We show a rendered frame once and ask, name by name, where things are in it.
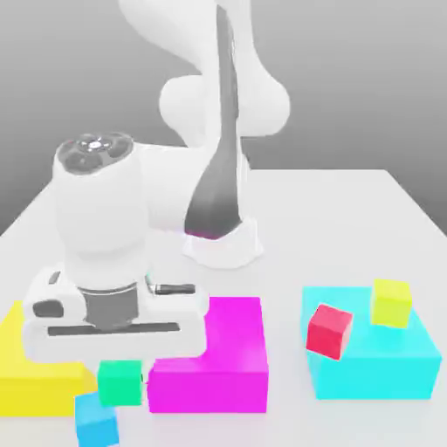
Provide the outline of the large cyan box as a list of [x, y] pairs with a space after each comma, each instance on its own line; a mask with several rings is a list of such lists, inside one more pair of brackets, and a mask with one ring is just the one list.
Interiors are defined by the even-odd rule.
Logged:
[[370, 322], [370, 286], [305, 286], [301, 295], [300, 332], [318, 305], [351, 313], [353, 328], [337, 360], [306, 352], [313, 389], [320, 400], [429, 399], [442, 354], [415, 311], [405, 329]]

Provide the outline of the small yellow-green cube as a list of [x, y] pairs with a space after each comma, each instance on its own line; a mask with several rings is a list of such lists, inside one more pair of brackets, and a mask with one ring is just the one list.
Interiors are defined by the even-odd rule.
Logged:
[[393, 279], [374, 279], [370, 307], [373, 325], [406, 328], [412, 309], [409, 283]]

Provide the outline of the small green cube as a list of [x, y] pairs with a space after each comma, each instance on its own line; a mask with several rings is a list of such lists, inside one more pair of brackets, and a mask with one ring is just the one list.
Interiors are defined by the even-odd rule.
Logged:
[[141, 361], [102, 361], [97, 374], [100, 402], [105, 407], [140, 406]]

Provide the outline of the small red cube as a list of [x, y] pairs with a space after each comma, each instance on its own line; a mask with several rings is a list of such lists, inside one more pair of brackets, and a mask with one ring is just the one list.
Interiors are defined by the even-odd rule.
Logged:
[[339, 361], [349, 342], [353, 322], [352, 313], [319, 304], [307, 325], [306, 349]]

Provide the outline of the small blue cube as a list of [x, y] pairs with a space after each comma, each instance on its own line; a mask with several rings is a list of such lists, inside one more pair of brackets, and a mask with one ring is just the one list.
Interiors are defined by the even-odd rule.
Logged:
[[75, 397], [74, 421], [79, 447], [111, 447], [120, 442], [116, 410], [103, 406], [98, 392]]

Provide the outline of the large magenta box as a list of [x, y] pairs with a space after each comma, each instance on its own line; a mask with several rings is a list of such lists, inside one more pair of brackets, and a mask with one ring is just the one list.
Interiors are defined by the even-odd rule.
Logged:
[[205, 329], [203, 354], [154, 364], [149, 411], [265, 413], [269, 364], [260, 298], [212, 297]]

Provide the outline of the large yellow box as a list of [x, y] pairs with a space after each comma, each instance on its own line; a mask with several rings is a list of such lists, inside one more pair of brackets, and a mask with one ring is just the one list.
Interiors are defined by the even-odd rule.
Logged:
[[0, 417], [74, 415], [74, 400], [97, 390], [81, 363], [39, 364], [24, 355], [22, 303], [16, 300], [0, 322]]

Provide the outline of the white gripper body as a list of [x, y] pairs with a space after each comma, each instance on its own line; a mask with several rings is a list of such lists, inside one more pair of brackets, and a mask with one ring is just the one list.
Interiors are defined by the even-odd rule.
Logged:
[[142, 360], [194, 357], [206, 348], [204, 317], [210, 296], [143, 296], [139, 316], [128, 326], [100, 330], [86, 321], [86, 302], [78, 292], [28, 296], [23, 303], [23, 345], [38, 363]]

